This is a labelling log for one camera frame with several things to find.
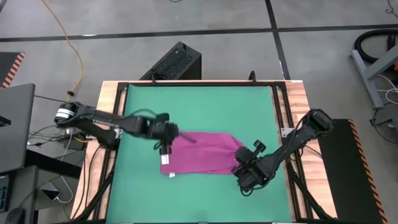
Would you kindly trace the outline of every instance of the black hose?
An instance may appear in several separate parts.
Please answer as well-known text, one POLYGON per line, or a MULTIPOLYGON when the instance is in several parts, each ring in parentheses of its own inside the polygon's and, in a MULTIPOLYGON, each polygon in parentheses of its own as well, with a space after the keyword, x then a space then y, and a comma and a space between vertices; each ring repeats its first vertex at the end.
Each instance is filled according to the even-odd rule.
POLYGON ((369 37, 396 34, 398 34, 398 29, 371 30, 369 32, 363 33, 355 40, 354 49, 358 51, 359 55, 365 62, 374 63, 378 60, 378 58, 369 56, 367 53, 365 53, 365 51, 362 49, 362 42, 369 37))

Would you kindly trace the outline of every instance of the wooden board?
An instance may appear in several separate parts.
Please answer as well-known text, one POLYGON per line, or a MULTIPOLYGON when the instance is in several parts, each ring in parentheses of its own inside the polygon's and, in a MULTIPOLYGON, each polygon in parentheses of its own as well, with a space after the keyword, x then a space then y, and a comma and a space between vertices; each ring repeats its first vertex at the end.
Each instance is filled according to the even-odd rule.
MULTIPOLYGON (((263 82, 280 82, 280 80, 261 80, 263 82)), ((150 83, 151 81, 104 81, 101 87, 101 92, 99 94, 99 100, 97 104, 97 109, 101 111, 106 111, 109 113, 113 112, 114 108, 114 102, 116 98, 116 90, 118 87, 119 82, 129 82, 129 83, 150 83)), ((158 82, 169 82, 169 83, 181 83, 181 82, 250 82, 249 80, 247 81, 242 81, 242 80, 164 80, 164 81, 158 81, 158 82)), ((305 113, 310 109, 307 101, 307 96, 305 94, 305 89, 302 81, 285 81, 286 82, 286 87, 287 87, 287 94, 289 97, 289 104, 290 104, 290 110, 292 111, 292 116, 293 116, 293 121, 296 124, 299 119, 305 115, 305 113)), ((284 126, 288 127, 287 124, 287 115, 284 107, 284 101, 282 98, 282 93, 280 92, 278 94, 279 96, 279 102, 280 102, 280 107, 282 110, 282 116, 284 119, 284 126)), ((121 114, 123 110, 123 102, 121 102, 119 105, 119 111, 118 113, 121 114)), ((317 150, 320 153, 320 148, 318 145, 317 141, 311 141, 308 143, 308 145, 315 150, 317 150)), ((87 189, 87 184, 88 184, 88 170, 89 170, 89 165, 91 159, 93 158, 93 154, 98 148, 98 143, 96 141, 92 141, 88 143, 87 147, 87 152, 86 152, 86 185, 85 185, 85 190, 83 193, 83 169, 82 173, 79 179, 79 184, 78 188, 76 190, 76 197, 75 201, 73 204, 73 209, 72 209, 72 215, 75 214, 76 210, 77 213, 75 217, 77 217, 83 210, 84 210, 84 205, 86 203, 86 194, 88 190, 88 202, 90 202, 91 198, 95 195, 95 193, 98 190, 99 186, 99 181, 100 181, 100 175, 101 175, 101 169, 104 161, 104 150, 100 149, 97 154, 95 155, 95 158, 92 162, 92 168, 91 168, 91 177, 90 177, 90 189, 87 189), (82 204, 80 208, 78 208, 80 201, 82 200, 82 204)), ((110 161, 109 168, 111 167, 111 164, 113 163, 113 159, 110 161)), ((303 169, 305 173, 305 180, 307 181, 307 187, 308 190, 311 192, 315 200, 323 207, 323 209, 331 216, 336 217, 336 211, 335 211, 335 206, 333 203, 333 199, 331 197, 331 192, 328 184, 328 179, 326 176, 325 172, 325 167, 323 165, 322 159, 320 159, 318 156, 316 156, 313 152, 310 152, 308 150, 304 150, 303 156, 302 156, 302 163, 303 163, 303 169)), ((101 209, 99 213, 99 218, 104 218, 106 215, 106 206, 108 204, 108 190, 105 192, 104 197, 102 199, 101 203, 101 209)), ((298 194, 298 199, 300 201, 300 209, 301 209, 301 214, 302 217, 305 216, 305 207, 303 206, 303 198, 301 194, 298 194)))

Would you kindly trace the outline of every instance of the yellow cable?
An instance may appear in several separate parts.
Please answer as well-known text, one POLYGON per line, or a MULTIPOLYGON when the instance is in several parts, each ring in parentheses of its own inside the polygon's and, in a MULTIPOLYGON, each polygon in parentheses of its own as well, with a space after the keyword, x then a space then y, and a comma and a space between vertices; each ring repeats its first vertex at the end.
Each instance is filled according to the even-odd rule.
POLYGON ((78 142, 81 142, 81 143, 88 143, 88 141, 84 141, 84 140, 81 140, 81 139, 79 139, 79 138, 76 138, 76 137, 73 137, 76 141, 78 141, 78 142))
POLYGON ((68 34, 67 34, 67 32, 65 31, 65 29, 63 28, 61 22, 59 21, 59 19, 58 19, 57 16, 55 15, 55 13, 51 10, 50 6, 49 6, 47 3, 45 3, 44 0, 42 0, 42 2, 44 3, 45 7, 47 7, 47 9, 51 12, 51 14, 52 14, 53 17, 55 18, 55 20, 56 20, 56 21, 58 22, 58 24, 60 25, 60 27, 61 27, 61 29, 62 29, 62 31, 63 31, 63 34, 65 34, 65 38, 66 38, 66 40, 67 40, 69 46, 75 51, 77 57, 79 58, 79 61, 80 61, 80 78, 79 78, 79 80, 75 83, 75 85, 73 86, 73 88, 72 88, 72 90, 71 90, 71 91, 75 91, 76 87, 77 87, 77 86, 79 85, 79 83, 80 83, 80 80, 83 78, 83 61, 81 60, 81 57, 80 57, 80 55, 79 55, 79 52, 78 52, 78 51, 76 50, 76 48, 74 48, 74 46, 72 46, 72 44, 70 43, 69 38, 68 38, 68 34))

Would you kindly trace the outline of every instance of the white label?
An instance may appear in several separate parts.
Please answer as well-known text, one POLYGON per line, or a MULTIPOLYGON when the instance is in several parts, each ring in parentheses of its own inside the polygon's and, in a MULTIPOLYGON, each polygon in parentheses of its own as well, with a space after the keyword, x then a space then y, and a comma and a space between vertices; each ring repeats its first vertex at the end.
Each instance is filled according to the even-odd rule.
POLYGON ((162 165, 169 164, 169 155, 161 155, 160 159, 162 161, 162 165))

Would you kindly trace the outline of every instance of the black box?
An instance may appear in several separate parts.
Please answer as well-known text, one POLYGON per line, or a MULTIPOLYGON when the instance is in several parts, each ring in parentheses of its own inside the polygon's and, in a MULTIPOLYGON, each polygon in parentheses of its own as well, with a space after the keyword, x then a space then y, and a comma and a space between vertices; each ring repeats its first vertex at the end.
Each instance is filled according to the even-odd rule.
POLYGON ((201 53, 182 42, 172 47, 140 80, 201 80, 201 53))

